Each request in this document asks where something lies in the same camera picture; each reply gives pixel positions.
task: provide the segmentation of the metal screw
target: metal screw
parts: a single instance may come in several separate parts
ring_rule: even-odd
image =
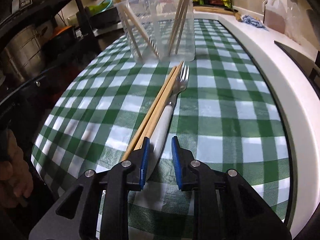
[[[88,178],[94,175],[94,170],[87,170],[84,175]]]
[[[193,167],[198,167],[198,166],[200,166],[200,161],[197,161],[197,160],[193,160],[193,161],[191,161],[191,166],[193,166]]]
[[[123,161],[123,162],[121,163],[121,165],[122,165],[123,167],[129,167],[129,166],[131,165],[131,161]]]
[[[228,170],[228,175],[230,176],[230,177],[235,177],[235,176],[237,176],[237,171],[235,171],[235,170]]]

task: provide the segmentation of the utensil holder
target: utensil holder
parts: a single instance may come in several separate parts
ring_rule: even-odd
[[[115,4],[135,62],[154,63],[158,61],[192,61],[194,59],[195,30],[193,6],[192,0],[187,1],[188,10],[183,25],[179,49],[176,54],[177,35],[170,56],[168,53],[169,38],[172,32],[179,0],[127,0]],[[156,46],[156,49],[159,52],[159,58],[157,58],[152,48],[148,46],[145,39],[143,39],[136,24],[123,12],[122,6],[127,6],[131,13],[135,15],[139,24],[143,26],[148,37],[150,37]]]

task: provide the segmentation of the white fork handle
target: white fork handle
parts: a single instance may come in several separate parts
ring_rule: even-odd
[[[151,135],[150,147],[151,149],[153,147],[153,152],[151,152],[149,155],[146,180],[148,180],[149,177],[151,176],[151,173],[155,169],[158,159],[160,157],[160,154],[162,152],[164,140],[167,135],[169,123],[172,116],[172,111],[173,111],[172,106],[168,105],[164,108],[160,116],[160,119],[155,127],[155,130]]]

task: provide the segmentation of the tablecloth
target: tablecloth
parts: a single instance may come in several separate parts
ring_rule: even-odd
[[[268,86],[218,21],[196,19],[195,41],[188,87],[178,96],[162,157],[143,191],[129,193],[130,239],[192,238],[193,195],[176,185],[174,135],[212,169],[236,169],[281,219],[286,214],[288,149]],[[32,163],[55,195],[87,169],[105,171],[120,161],[176,64],[136,64],[123,36],[79,74],[32,151]]]

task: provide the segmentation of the hand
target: hand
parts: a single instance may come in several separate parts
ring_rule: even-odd
[[[0,162],[0,180],[7,180],[13,187],[16,197],[30,197],[33,190],[33,181],[28,164],[23,160],[23,151],[17,145],[16,138],[11,130],[8,130],[8,155],[11,162]],[[15,198],[11,197],[0,182],[0,205],[6,208],[14,208],[18,205]]]

